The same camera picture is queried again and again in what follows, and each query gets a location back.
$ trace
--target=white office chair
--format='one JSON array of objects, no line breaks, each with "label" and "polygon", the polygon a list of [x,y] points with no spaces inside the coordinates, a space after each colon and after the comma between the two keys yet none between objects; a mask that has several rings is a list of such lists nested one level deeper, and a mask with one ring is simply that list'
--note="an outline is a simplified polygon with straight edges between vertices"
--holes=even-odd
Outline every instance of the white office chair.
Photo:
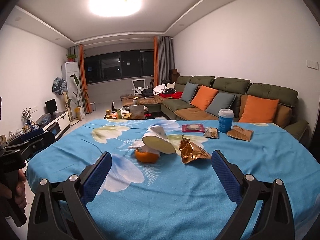
[{"label": "white office chair", "polygon": [[149,88],[149,86],[146,87],[145,79],[132,80],[132,85],[133,85],[132,90],[134,95],[140,95],[142,90]]}]

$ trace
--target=bed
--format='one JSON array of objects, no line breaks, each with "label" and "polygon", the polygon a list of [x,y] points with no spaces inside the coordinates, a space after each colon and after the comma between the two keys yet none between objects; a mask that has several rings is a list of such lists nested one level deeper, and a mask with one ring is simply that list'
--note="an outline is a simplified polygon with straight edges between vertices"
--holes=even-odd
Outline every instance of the bed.
[{"label": "bed", "polygon": [[[27,177],[33,192],[43,178],[64,181],[95,163],[101,153],[112,155],[112,168],[87,208],[109,240],[214,239],[236,204],[225,193],[210,160],[181,162],[181,125],[218,121],[94,120],[76,129],[32,158]],[[155,164],[138,162],[128,146],[152,125],[164,127],[175,154],[161,154]],[[320,212],[320,165],[288,132],[274,124],[241,126],[254,131],[250,142],[220,133],[185,137],[212,153],[219,149],[230,163],[260,181],[284,181],[292,206],[296,239],[302,239]],[[249,237],[261,201],[243,234]]]}]

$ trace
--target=wall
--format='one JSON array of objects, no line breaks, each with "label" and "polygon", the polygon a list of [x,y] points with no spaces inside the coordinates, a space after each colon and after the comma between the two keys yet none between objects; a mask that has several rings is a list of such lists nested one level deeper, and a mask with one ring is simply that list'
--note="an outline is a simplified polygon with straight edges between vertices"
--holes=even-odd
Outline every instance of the wall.
[{"label": "wall", "polygon": [[314,130],[320,98],[320,27],[302,0],[236,0],[173,39],[181,75],[237,77],[299,92],[298,116]]},{"label": "wall", "polygon": [[45,101],[55,98],[58,111],[65,109],[63,96],[52,93],[53,80],[61,77],[67,50],[15,27],[0,30],[0,135],[23,127],[21,113],[38,106],[37,120],[45,113]]},{"label": "wall", "polygon": [[135,49],[153,49],[153,41],[148,42],[127,42],[105,45],[90,49],[84,49],[86,55],[84,57],[90,57],[95,55],[100,55],[104,53],[125,51],[125,50],[135,50]]},{"label": "wall", "polygon": [[140,78],[144,78],[146,80],[146,86],[150,87],[150,79],[153,78],[153,76],[127,78],[89,84],[88,93],[90,96],[90,102],[101,104],[119,101],[121,95],[133,93],[132,80]]}]

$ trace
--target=curtain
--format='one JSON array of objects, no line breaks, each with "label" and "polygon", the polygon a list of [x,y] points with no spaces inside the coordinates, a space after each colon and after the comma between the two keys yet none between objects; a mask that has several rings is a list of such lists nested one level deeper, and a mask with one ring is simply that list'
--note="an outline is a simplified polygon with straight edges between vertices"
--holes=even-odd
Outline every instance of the curtain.
[{"label": "curtain", "polygon": [[169,71],[174,69],[172,37],[155,36],[154,38],[155,86],[169,79]]},{"label": "curtain", "polygon": [[83,45],[77,45],[70,48],[70,54],[76,54],[76,61],[79,65],[79,83],[80,83],[80,89],[82,94],[82,103],[84,106],[84,113],[89,114],[92,112],[91,105],[88,97],[88,88],[87,88],[87,82],[85,80],[85,72],[84,72],[84,59],[83,59]]}]

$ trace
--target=banana plant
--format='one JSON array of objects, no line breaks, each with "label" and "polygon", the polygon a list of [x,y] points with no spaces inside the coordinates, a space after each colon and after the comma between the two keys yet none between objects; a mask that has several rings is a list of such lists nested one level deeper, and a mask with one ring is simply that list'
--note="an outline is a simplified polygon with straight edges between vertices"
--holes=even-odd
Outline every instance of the banana plant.
[{"label": "banana plant", "polygon": [[87,103],[89,103],[88,100],[87,100],[87,98],[89,98],[88,92],[86,91],[87,89],[80,89],[80,90],[78,90],[79,80],[78,80],[78,78],[77,78],[77,76],[76,76],[75,73],[73,73],[73,75],[70,76],[70,77],[73,77],[73,78],[75,79],[75,83],[76,83],[76,85],[77,85],[77,93],[73,92],[73,93],[75,94],[75,96],[76,96],[76,101],[74,101],[73,98],[70,98],[70,99],[68,100],[68,104],[70,104],[70,102],[73,101],[73,102],[76,104],[77,107],[80,107],[80,106],[81,106],[80,103],[81,103],[81,101],[82,101],[83,94],[86,95],[86,97],[84,98],[84,100],[85,100]]}]

